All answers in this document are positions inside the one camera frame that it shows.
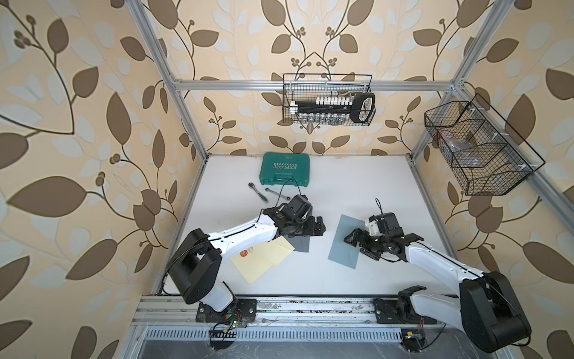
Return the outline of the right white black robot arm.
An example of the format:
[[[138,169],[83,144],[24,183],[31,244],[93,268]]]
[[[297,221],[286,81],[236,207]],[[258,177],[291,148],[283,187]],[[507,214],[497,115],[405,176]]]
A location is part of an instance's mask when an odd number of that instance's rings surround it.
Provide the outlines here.
[[[394,308],[399,321],[436,320],[465,333],[486,353],[530,344],[532,327],[510,281],[502,273],[467,266],[425,244],[421,236],[404,233],[394,213],[373,215],[366,229],[354,229],[344,241],[375,261],[392,254],[453,291],[447,296],[421,285],[400,291]]]

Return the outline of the light blue envelope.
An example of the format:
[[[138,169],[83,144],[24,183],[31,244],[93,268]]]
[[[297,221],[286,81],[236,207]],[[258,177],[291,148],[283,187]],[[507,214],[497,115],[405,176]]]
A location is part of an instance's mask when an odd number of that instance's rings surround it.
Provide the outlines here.
[[[346,215],[341,215],[336,228],[333,243],[328,254],[328,260],[345,266],[349,269],[356,269],[360,249],[345,242],[345,238],[356,229],[365,230],[365,222]]]

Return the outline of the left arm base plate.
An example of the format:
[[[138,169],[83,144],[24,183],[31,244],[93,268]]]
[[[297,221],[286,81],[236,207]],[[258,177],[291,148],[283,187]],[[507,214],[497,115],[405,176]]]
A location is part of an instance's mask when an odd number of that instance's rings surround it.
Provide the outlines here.
[[[199,303],[197,310],[197,323],[227,323],[235,320],[239,323],[253,323],[257,315],[257,300],[238,298],[232,300],[222,311],[216,311],[203,302]]]

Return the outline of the dark grey envelope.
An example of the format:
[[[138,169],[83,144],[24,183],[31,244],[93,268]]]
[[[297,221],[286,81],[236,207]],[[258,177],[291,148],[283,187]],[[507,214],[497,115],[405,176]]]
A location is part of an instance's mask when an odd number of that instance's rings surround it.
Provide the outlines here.
[[[286,239],[296,252],[308,253],[310,238],[306,236],[289,237]]]

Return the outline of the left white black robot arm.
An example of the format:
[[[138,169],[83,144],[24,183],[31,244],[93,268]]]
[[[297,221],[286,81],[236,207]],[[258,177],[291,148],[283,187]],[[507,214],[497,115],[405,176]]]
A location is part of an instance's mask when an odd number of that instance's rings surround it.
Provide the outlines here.
[[[290,202],[262,209],[257,217],[239,226],[215,233],[192,230],[167,263],[162,284],[172,284],[188,305],[200,302],[216,313],[233,311],[237,299],[218,280],[221,263],[248,248],[279,237],[323,236],[321,216],[312,214],[312,204],[298,194]]]

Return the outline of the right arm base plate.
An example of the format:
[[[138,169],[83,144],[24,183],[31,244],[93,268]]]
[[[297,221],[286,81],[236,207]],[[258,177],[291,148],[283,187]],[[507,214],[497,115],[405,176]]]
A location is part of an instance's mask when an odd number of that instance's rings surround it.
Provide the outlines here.
[[[411,296],[419,291],[426,290],[423,286],[408,287],[399,292],[396,299],[376,298],[372,301],[375,308],[375,316],[378,324],[404,324],[436,325],[437,321],[430,317],[421,317],[412,306]]]

